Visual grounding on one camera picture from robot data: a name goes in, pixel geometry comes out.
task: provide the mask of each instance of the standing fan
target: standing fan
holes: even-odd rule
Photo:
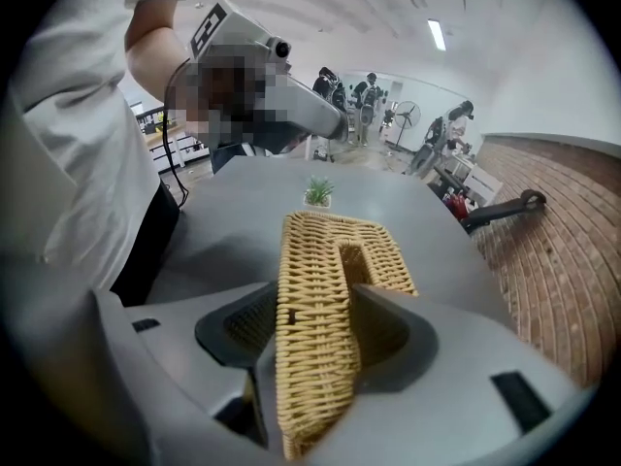
[[[399,146],[404,130],[412,129],[416,124],[418,124],[419,120],[420,108],[413,102],[408,100],[406,102],[401,102],[397,106],[397,111],[395,112],[395,122],[397,123],[397,126],[401,128],[401,132],[399,133],[399,138],[395,144],[396,147]]]

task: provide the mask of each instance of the black cable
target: black cable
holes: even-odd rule
[[[162,142],[164,142],[164,151],[166,152],[168,163],[171,166],[171,171],[173,172],[173,175],[175,176],[175,180],[177,180],[177,184],[179,185],[179,188],[181,190],[182,197],[181,197],[181,203],[179,204],[179,208],[183,207],[183,204],[185,204],[185,201],[187,200],[187,196],[190,194],[190,192],[185,186],[183,186],[183,183],[179,179],[179,176],[177,176],[177,170],[175,169],[175,164],[173,163],[173,155],[171,154],[171,149],[168,146],[168,107],[170,104],[169,95],[170,95],[171,86],[173,82],[175,81],[175,79],[177,78],[177,75],[179,74],[180,70],[183,68],[185,64],[187,64],[187,62],[189,62],[189,60],[190,60],[189,58],[185,59],[179,65],[179,67],[175,69],[175,72],[168,80],[168,83],[166,84],[166,90],[164,91],[164,116],[163,116],[163,125],[162,125]]]

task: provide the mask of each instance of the potted plant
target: potted plant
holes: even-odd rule
[[[334,185],[327,178],[310,177],[309,188],[304,193],[304,205],[316,211],[325,211],[332,205]]]

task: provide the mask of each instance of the red brick wall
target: red brick wall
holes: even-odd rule
[[[476,162],[526,188],[546,211],[494,221],[474,240],[498,279],[518,335],[576,382],[596,382],[621,341],[621,160],[592,150],[486,137]]]

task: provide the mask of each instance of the person's arm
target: person's arm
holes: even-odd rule
[[[125,34],[127,65],[132,76],[162,102],[168,80],[188,58],[173,31],[176,7],[177,0],[140,2]]]

